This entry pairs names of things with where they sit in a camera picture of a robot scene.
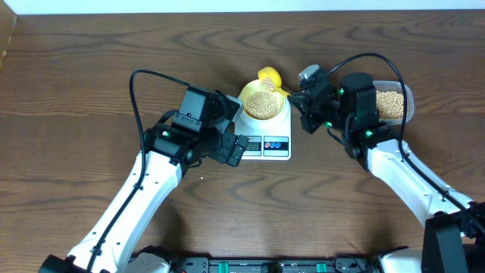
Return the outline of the yellow measuring scoop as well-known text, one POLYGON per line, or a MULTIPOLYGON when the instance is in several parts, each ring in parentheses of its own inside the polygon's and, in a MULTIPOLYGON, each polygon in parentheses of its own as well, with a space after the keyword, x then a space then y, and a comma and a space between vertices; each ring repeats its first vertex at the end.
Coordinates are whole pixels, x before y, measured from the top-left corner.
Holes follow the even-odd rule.
POLYGON ((258 72, 258 79, 264 89, 272 93, 279 93, 287 98, 289 93, 282 89, 282 79, 280 74, 272 67, 264 67, 258 72))

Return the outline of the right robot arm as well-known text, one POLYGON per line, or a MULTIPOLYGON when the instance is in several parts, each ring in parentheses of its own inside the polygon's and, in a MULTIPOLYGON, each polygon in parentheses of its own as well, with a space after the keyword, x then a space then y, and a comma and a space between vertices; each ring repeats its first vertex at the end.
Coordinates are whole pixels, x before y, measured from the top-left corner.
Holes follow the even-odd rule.
POLYGON ((302 114, 303 130, 338 130, 337 142, 350 158, 385 182, 424 227, 420 251, 407 246, 373 258, 368 272, 482 272, 484 270, 484 205, 458 192, 434 174, 399 140, 396 118, 380 115, 384 97, 411 99, 407 86, 346 75, 335 87, 317 66, 299 75, 299 93, 289 102, 302 114))

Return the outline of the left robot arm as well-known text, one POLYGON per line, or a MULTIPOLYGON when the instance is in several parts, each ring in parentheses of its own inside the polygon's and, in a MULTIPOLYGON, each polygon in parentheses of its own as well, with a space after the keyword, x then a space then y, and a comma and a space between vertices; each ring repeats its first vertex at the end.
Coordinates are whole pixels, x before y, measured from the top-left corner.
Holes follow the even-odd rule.
POLYGON ((189 168, 209 157, 238 166, 248 145, 227 127, 243 103, 219 91, 189 86, 178 110, 142 132, 141 151, 124 185, 94 228, 62 259, 50 255, 41 272, 168 272, 171 263, 135 246, 169 193, 189 168))

